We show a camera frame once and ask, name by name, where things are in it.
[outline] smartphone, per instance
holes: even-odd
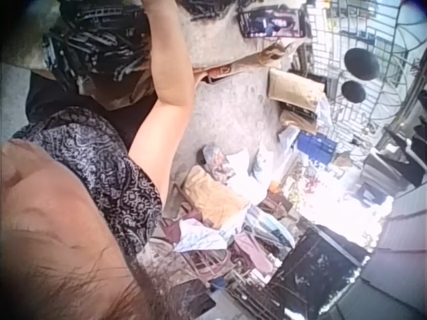
[[[300,9],[285,5],[261,7],[238,15],[240,31],[245,38],[306,36],[306,17]]]

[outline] cloth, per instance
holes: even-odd
[[[268,275],[273,272],[273,264],[268,260],[267,255],[261,250],[260,246],[254,243],[253,239],[250,239],[246,233],[240,233],[234,236],[234,241],[237,243],[239,248],[249,255],[255,268],[264,275]]]
[[[209,221],[213,229],[217,230],[248,205],[248,200],[213,180],[199,165],[194,166],[188,173],[183,191],[193,201],[195,208],[201,212],[203,222]]]
[[[130,107],[108,111],[92,97],[64,92],[58,82],[31,73],[25,114],[28,122],[35,123],[44,121],[67,107],[78,105],[107,119],[129,150],[139,126],[148,116],[156,100],[157,96],[151,95]]]
[[[41,146],[81,179],[126,258],[135,261],[161,217],[161,199],[111,124],[68,107],[13,137]]]
[[[176,252],[227,249],[227,242],[218,230],[205,227],[196,219],[180,220],[179,228],[181,239],[173,249]]]

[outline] black speaker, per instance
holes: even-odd
[[[370,81],[380,75],[380,64],[375,55],[365,49],[352,48],[344,56],[348,72],[360,80]]]
[[[366,98],[366,92],[363,86],[356,81],[350,80],[344,82],[341,86],[342,95],[352,103],[361,103]]]

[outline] patterned dress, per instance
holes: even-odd
[[[160,196],[108,121],[68,107],[13,138],[41,146],[81,179],[126,257],[143,250],[161,217]]]

